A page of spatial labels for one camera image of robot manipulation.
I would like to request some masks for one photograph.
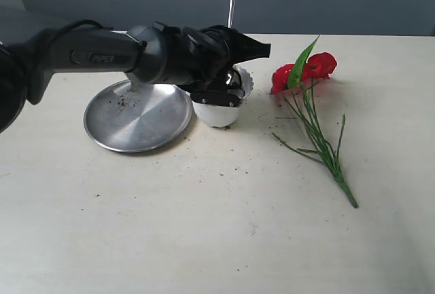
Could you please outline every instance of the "green leaf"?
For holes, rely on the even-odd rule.
[[[303,52],[294,63],[294,67],[292,68],[292,70],[290,70],[290,74],[288,76],[287,86],[289,89],[293,89],[300,84],[304,66],[306,65],[308,57],[310,56],[310,53],[313,50],[314,45],[316,44],[319,37],[320,35],[316,37],[316,39],[313,41],[313,43],[309,45],[309,47],[303,50]]]

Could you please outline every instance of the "red flower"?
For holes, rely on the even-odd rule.
[[[288,76],[293,64],[284,65],[277,69],[272,75],[271,94],[286,90]],[[310,57],[302,70],[302,81],[310,79],[329,79],[329,74],[334,72],[337,61],[329,53],[314,54]]]

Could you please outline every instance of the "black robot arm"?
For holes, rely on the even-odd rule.
[[[119,33],[92,20],[46,29],[25,43],[0,45],[0,132],[25,100],[41,101],[55,73],[120,71],[132,84],[175,84],[192,100],[234,104],[234,91],[241,87],[228,85],[232,66],[269,57],[271,50],[270,44],[224,26],[195,30],[155,23]]]

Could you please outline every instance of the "metal plate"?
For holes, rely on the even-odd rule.
[[[112,151],[139,153],[174,140],[188,126],[192,101],[172,85],[131,87],[130,80],[97,94],[84,114],[84,127],[96,143]]]

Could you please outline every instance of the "white table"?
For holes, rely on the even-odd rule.
[[[0,293],[435,293],[435,38],[321,36],[318,90],[360,203],[353,209],[267,94],[313,36],[254,35],[253,94],[230,130],[120,155],[86,135],[120,74],[56,75],[0,135]]]

